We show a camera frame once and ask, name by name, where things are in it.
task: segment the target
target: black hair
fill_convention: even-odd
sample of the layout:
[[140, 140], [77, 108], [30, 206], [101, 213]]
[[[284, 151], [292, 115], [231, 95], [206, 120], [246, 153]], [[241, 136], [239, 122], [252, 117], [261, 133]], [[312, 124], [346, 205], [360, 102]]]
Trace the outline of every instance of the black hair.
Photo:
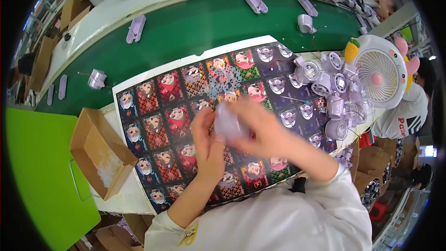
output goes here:
[[424, 79], [424, 92], [432, 98], [433, 86], [437, 81], [437, 75], [433, 68], [432, 62], [426, 58], [420, 58], [420, 67], [418, 68], [418, 77]]

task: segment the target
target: hand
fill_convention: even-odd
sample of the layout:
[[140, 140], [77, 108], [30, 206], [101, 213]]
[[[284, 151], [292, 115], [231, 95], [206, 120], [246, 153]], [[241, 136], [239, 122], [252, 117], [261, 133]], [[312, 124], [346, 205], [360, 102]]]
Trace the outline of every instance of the hand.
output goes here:
[[211, 137], [209, 128], [215, 118], [212, 108], [204, 107], [192, 121], [190, 126], [195, 144], [195, 159], [197, 159], [197, 179], [217, 185], [224, 174], [224, 138]]
[[271, 157], [289, 158], [291, 152], [302, 147], [309, 147], [304, 139], [289, 132], [260, 103], [240, 98], [236, 103], [228, 103], [230, 110], [254, 131], [256, 138], [237, 138], [229, 142], [234, 147], [254, 156], [270, 159]]

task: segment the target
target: green plastic board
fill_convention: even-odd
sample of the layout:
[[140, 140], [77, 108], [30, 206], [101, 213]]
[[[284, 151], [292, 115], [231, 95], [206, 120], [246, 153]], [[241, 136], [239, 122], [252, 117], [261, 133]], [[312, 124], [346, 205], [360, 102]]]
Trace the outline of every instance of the green plastic board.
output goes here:
[[[6, 109], [9, 159], [25, 208], [49, 247], [66, 251], [101, 220], [93, 198], [81, 202], [69, 163], [77, 117]], [[81, 198], [88, 182], [71, 163]]]

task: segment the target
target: pink bunny ear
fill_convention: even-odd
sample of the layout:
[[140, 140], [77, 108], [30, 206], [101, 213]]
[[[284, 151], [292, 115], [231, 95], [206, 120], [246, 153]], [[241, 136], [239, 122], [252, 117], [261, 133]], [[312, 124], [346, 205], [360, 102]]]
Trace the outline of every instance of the pink bunny ear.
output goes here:
[[402, 56], [405, 56], [407, 54], [409, 47], [407, 46], [407, 42], [406, 40], [404, 40], [404, 38], [402, 37], [396, 38], [395, 45]]
[[407, 75], [413, 75], [420, 68], [420, 59], [417, 56], [412, 57], [409, 62], [406, 62]]

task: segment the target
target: red stool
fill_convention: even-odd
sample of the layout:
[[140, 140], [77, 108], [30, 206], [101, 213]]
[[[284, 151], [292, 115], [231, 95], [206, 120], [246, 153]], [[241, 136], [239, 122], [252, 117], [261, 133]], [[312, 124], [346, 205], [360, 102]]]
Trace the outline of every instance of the red stool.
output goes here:
[[373, 207], [371, 208], [371, 211], [369, 213], [370, 220], [379, 222], [384, 217], [384, 214], [387, 211], [387, 205], [384, 205], [380, 202], [375, 202]]

